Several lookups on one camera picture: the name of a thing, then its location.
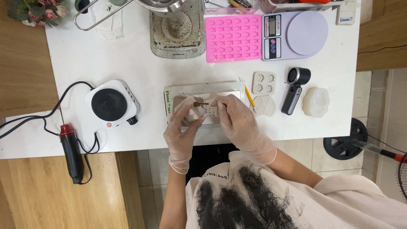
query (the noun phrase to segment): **disposable glove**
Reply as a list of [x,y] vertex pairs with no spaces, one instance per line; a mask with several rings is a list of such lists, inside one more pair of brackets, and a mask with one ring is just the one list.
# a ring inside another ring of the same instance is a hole
[[240,99],[234,95],[220,96],[213,100],[211,106],[217,108],[225,135],[249,161],[256,165],[274,161],[277,153],[275,142],[260,133],[253,112]]
[[180,174],[186,174],[189,169],[189,160],[192,157],[192,147],[198,128],[206,117],[195,120],[188,129],[182,133],[181,123],[193,106],[194,99],[184,99],[175,109],[170,118],[164,139],[170,151],[169,165]]

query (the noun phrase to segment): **pink flower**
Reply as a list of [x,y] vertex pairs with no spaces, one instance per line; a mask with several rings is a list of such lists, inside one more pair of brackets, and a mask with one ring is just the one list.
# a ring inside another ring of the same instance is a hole
[[66,15],[65,6],[58,5],[57,6],[57,14],[58,14],[58,16],[65,17],[65,15]]
[[35,17],[31,11],[28,11],[28,15],[30,16],[31,19],[33,19],[34,21],[38,21],[40,19],[40,17]]
[[37,22],[37,24],[40,25],[40,26],[45,26],[46,25],[46,23],[43,22],[43,21],[39,21],[39,22]]
[[58,16],[55,15],[54,11],[52,9],[46,9],[44,13],[44,18],[48,18],[50,20],[54,20]]
[[43,4],[44,6],[50,6],[52,4],[57,4],[58,0],[38,0],[38,2]]

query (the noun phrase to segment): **wooden floor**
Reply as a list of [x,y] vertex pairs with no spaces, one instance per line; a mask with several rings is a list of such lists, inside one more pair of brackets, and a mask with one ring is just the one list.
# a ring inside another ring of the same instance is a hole
[[64,156],[0,160],[0,228],[144,229],[133,154],[89,155],[89,163],[92,180],[74,185]]

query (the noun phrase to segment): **metal handle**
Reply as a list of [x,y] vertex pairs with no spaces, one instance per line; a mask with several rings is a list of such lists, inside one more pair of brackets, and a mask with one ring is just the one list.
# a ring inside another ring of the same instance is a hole
[[99,1],[99,0],[95,0],[95,1],[93,1],[93,2],[91,2],[91,3],[89,3],[89,5],[87,5],[85,8],[83,8],[81,11],[79,11],[79,12],[74,16],[74,23],[75,23],[75,25],[78,27],[78,29],[83,30],[83,31],[88,31],[88,30],[94,28],[94,27],[97,26],[98,24],[102,23],[104,20],[106,20],[106,19],[108,19],[109,17],[111,17],[111,16],[112,16],[113,14],[115,14],[117,11],[119,11],[119,10],[121,10],[123,7],[127,6],[127,4],[129,4],[129,3],[132,2],[133,0],[128,0],[128,1],[126,2],[126,4],[122,5],[122,6],[119,7],[117,10],[111,12],[109,15],[107,15],[106,17],[104,17],[102,20],[96,22],[96,23],[95,23],[94,25],[92,25],[91,27],[89,27],[89,28],[87,28],[87,29],[81,28],[81,27],[78,25],[78,23],[76,22],[76,18],[77,18],[80,14],[82,14],[86,9],[88,9],[90,6],[92,6],[93,4],[95,4],[97,1]]

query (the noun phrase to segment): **person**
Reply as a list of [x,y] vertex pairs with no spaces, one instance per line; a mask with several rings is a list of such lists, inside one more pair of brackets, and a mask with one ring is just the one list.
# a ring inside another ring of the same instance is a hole
[[363,176],[323,179],[261,134],[251,110],[234,95],[211,106],[240,151],[185,186],[195,134],[205,119],[181,132],[192,106],[177,106],[164,133],[170,156],[160,229],[407,228],[407,205]]

